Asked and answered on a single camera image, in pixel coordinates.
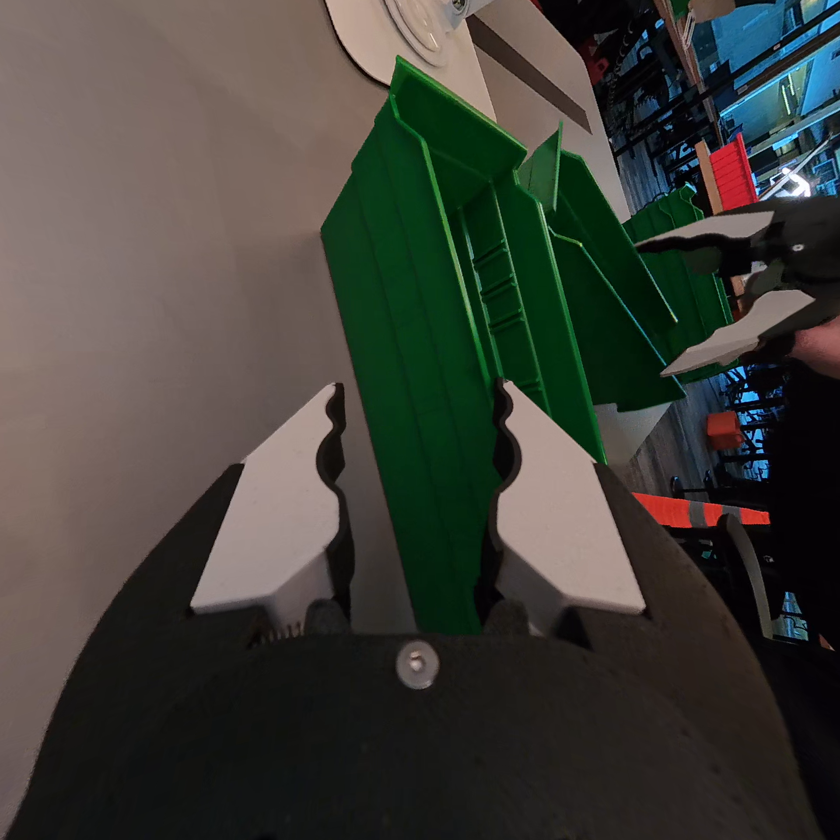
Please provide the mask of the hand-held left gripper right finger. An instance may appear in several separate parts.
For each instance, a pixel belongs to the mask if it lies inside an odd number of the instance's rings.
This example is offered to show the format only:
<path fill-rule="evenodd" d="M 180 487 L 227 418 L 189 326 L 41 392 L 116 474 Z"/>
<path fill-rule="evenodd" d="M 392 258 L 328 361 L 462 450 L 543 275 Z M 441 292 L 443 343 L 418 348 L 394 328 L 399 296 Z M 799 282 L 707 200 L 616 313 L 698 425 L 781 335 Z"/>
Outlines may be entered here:
<path fill-rule="evenodd" d="M 482 629 L 551 637 L 571 611 L 643 616 L 602 465 L 513 381 L 496 379 L 492 423 L 500 484 L 476 581 Z"/>

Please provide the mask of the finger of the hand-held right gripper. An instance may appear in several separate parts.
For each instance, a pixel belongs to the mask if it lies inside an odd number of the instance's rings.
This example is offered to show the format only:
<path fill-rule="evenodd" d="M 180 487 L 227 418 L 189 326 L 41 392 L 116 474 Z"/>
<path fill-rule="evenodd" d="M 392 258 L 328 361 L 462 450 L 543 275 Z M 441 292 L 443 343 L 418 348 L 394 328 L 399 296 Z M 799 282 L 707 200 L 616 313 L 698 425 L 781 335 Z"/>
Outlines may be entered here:
<path fill-rule="evenodd" d="M 643 239 L 635 249 L 640 255 L 677 253 L 696 275 L 781 277 L 781 259 L 770 254 L 765 242 L 767 231 L 779 221 L 779 210 L 721 213 Z"/>
<path fill-rule="evenodd" d="M 755 350 L 762 337 L 816 300 L 801 290 L 771 290 L 762 294 L 740 320 L 717 329 L 708 339 L 685 350 L 659 374 L 665 378 L 695 371 L 709 364 L 728 364 Z"/>

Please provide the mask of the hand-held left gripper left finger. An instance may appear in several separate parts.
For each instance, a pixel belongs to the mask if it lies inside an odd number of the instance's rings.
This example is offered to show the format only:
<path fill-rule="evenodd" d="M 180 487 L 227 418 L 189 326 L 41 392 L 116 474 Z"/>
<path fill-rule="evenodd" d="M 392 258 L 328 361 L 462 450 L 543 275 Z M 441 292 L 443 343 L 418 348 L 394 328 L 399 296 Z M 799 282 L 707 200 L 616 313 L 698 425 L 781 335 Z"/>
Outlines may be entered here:
<path fill-rule="evenodd" d="M 302 634 L 317 602 L 349 617 L 354 541 L 338 486 L 346 424 L 343 384 L 329 383 L 241 462 L 194 614 L 258 607 L 277 634 Z"/>

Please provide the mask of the green plastic bin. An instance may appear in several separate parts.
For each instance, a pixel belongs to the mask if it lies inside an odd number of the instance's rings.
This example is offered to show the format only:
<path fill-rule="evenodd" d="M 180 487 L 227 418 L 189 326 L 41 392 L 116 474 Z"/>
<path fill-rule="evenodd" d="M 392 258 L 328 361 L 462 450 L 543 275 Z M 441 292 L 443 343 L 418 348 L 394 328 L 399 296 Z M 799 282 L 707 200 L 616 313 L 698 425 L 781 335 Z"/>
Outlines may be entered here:
<path fill-rule="evenodd" d="M 620 413 L 686 397 L 669 365 L 677 318 L 562 122 L 518 170 L 541 206 L 594 405 Z"/>
<path fill-rule="evenodd" d="M 631 242 L 636 245 L 704 219 L 696 196 L 696 188 L 685 184 L 644 206 L 624 224 Z M 725 287 L 715 273 L 696 272 L 678 250 L 643 253 L 641 260 L 676 317 L 676 323 L 657 338 L 666 364 L 733 322 Z"/>
<path fill-rule="evenodd" d="M 479 631 L 497 378 L 606 462 L 524 146 L 395 59 L 321 228 L 419 630 Z"/>

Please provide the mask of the person's right hand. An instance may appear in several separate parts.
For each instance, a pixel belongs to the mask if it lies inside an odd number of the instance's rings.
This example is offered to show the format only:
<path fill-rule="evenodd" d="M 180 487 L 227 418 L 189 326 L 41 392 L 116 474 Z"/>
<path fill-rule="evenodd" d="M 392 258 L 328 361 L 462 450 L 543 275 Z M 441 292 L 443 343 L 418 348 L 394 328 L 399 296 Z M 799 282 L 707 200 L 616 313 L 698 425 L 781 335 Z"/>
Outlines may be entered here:
<path fill-rule="evenodd" d="M 838 377 L 839 320 L 794 333 L 794 342 L 788 357 L 810 366 L 825 375 Z"/>

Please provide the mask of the red plastic crate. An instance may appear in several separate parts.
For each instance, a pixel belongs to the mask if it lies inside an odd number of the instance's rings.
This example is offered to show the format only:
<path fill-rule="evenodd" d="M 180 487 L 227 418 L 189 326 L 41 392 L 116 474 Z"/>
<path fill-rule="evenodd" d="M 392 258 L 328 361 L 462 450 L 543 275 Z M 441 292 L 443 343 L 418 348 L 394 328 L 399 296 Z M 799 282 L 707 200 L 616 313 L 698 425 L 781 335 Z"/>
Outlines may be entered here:
<path fill-rule="evenodd" d="M 709 162 L 722 212 L 759 201 L 742 133 L 711 152 Z"/>

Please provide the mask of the orange traffic cone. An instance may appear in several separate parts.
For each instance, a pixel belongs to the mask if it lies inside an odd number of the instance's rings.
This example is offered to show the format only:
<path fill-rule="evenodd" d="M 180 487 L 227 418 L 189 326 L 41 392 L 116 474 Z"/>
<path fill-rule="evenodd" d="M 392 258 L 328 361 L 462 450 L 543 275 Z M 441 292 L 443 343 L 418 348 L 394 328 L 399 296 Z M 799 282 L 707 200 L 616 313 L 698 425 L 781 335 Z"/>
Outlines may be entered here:
<path fill-rule="evenodd" d="M 770 515 L 766 511 L 639 492 L 634 492 L 632 495 L 661 526 L 667 528 L 710 529 L 716 527 L 721 517 L 725 515 L 733 516 L 743 526 L 770 525 Z"/>

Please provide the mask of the orange box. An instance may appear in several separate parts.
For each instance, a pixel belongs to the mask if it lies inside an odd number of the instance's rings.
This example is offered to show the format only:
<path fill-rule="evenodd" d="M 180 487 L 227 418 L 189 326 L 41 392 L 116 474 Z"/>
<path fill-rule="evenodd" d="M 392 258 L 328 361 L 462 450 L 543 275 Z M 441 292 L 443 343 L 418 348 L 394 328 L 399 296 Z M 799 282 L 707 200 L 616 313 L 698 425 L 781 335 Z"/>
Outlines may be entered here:
<path fill-rule="evenodd" d="M 745 441 L 739 415 L 734 411 L 708 414 L 706 433 L 710 448 L 716 452 L 738 450 Z"/>

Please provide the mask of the black tape strip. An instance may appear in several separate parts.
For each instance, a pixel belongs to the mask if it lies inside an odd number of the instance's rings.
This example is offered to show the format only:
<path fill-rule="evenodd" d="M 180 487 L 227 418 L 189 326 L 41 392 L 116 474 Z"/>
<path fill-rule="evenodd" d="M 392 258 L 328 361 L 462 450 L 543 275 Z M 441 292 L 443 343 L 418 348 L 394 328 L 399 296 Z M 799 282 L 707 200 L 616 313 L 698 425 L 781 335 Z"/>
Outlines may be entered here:
<path fill-rule="evenodd" d="M 553 105 L 583 131 L 592 134 L 586 110 L 546 77 L 536 66 L 517 52 L 504 38 L 475 14 L 466 18 L 474 45 L 519 79 L 543 100 Z"/>

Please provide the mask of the white round dish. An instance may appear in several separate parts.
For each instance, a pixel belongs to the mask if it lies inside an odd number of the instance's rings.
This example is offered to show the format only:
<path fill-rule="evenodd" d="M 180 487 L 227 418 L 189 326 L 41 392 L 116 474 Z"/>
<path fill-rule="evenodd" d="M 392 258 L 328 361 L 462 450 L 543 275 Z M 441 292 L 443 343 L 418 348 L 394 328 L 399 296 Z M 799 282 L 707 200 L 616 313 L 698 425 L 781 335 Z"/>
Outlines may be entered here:
<path fill-rule="evenodd" d="M 384 4 L 414 53 L 432 67 L 445 67 L 451 36 L 463 18 L 463 5 L 449 1 L 385 1 Z"/>

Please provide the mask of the white rounded board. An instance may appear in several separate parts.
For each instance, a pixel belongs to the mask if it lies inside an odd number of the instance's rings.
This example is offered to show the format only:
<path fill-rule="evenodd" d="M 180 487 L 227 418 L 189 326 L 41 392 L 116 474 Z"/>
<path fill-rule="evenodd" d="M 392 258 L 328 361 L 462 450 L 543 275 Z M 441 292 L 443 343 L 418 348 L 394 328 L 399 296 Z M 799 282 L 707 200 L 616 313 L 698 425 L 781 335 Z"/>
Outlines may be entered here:
<path fill-rule="evenodd" d="M 462 99 L 476 102 L 487 96 L 476 48 L 466 25 L 466 18 L 488 2 L 449 1 L 463 5 L 462 20 L 451 36 L 448 63 L 435 68 L 414 53 L 405 42 L 385 9 L 385 1 L 327 1 L 330 22 L 339 42 L 369 77 L 389 85 L 396 59 L 443 84 Z"/>

